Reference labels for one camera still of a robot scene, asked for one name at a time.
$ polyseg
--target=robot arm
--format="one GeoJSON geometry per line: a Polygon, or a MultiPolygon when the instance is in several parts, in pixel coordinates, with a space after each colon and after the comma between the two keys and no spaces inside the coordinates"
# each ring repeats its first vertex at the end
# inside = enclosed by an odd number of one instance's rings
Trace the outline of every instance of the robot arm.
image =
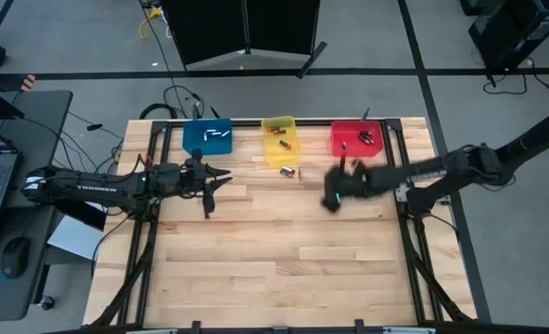
{"type": "Polygon", "coordinates": [[[354,161],[353,174],[345,172],[343,158],[340,165],[333,166],[325,176],[322,205],[335,212],[343,196],[367,199],[403,183],[441,177],[431,186],[406,192],[409,210],[417,216],[430,212],[436,200],[470,184],[506,186],[517,168],[548,148],[549,117],[498,149],[485,144],[468,145],[442,157],[396,168],[366,167],[361,161],[354,161]]]}
{"type": "Polygon", "coordinates": [[[120,207],[129,216],[145,218],[152,199],[179,196],[183,199],[203,198],[205,216],[214,211],[212,194],[231,177],[229,174],[201,163],[200,151],[180,166],[162,163],[122,176],[81,173],[47,166],[28,173],[22,193],[29,200],[54,204],[61,200],[94,202],[106,207],[120,207]]]}

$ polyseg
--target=yellow cable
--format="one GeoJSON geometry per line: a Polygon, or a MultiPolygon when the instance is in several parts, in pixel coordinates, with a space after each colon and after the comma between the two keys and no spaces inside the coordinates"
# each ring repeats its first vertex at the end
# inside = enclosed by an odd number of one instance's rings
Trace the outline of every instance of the yellow cable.
{"type": "Polygon", "coordinates": [[[141,38],[141,39],[147,39],[147,36],[148,36],[148,28],[145,29],[145,32],[143,33],[142,30],[143,30],[143,27],[145,26],[145,23],[148,25],[148,24],[151,24],[151,20],[152,19],[156,19],[156,18],[160,18],[162,16],[162,13],[161,11],[158,9],[158,8],[155,8],[153,7],[153,9],[151,9],[151,14],[148,15],[148,17],[143,20],[141,22],[141,25],[138,26],[138,36],[141,38]]]}

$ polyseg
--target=black panel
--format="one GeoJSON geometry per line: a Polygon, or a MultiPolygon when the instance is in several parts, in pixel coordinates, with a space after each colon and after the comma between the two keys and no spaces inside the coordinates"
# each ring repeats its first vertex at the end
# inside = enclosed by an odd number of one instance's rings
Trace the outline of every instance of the black panel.
{"type": "Polygon", "coordinates": [[[187,65],[246,47],[241,0],[161,0],[187,65]]]}
{"type": "Polygon", "coordinates": [[[247,0],[250,47],[310,55],[320,0],[247,0]]]}

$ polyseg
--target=wooden table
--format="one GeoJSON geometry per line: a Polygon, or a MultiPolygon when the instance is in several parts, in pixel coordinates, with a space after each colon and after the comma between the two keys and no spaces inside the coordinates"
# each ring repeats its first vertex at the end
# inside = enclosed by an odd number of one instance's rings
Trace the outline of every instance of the wooden table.
{"type": "MultiPolygon", "coordinates": [[[[402,126],[411,161],[434,156],[424,118],[404,118],[402,126]]],[[[129,122],[119,173],[145,154],[150,127],[151,121],[129,122]]],[[[327,212],[320,206],[323,176],[338,163],[329,154],[329,127],[299,127],[298,134],[301,179],[268,167],[258,127],[236,128],[233,154],[204,159],[234,177],[215,193],[211,219],[204,220],[197,199],[162,202],[145,328],[190,328],[193,320],[204,328],[348,327],[357,318],[366,326],[416,323],[393,195],[344,199],[338,214],[327,212]]],[[[177,129],[169,161],[188,157],[181,147],[177,129]]],[[[387,158],[382,152],[365,162],[387,158]]],[[[449,207],[437,205],[434,214],[451,221],[449,207]]],[[[122,219],[109,217],[106,232],[122,219]]],[[[436,278],[474,317],[454,231],[433,218],[425,224],[436,278]]],[[[122,284],[132,232],[127,222],[101,245],[84,323],[122,284]]],[[[420,276],[419,282],[430,317],[420,276]]],[[[138,287],[133,291],[130,321],[138,287]]]]}

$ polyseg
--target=computer tower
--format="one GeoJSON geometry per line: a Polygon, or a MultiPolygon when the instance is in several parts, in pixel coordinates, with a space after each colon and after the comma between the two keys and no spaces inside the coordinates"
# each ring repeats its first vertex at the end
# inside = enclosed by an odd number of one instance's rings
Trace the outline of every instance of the computer tower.
{"type": "Polygon", "coordinates": [[[515,69],[549,36],[549,0],[494,0],[468,33],[487,69],[515,69]]]}

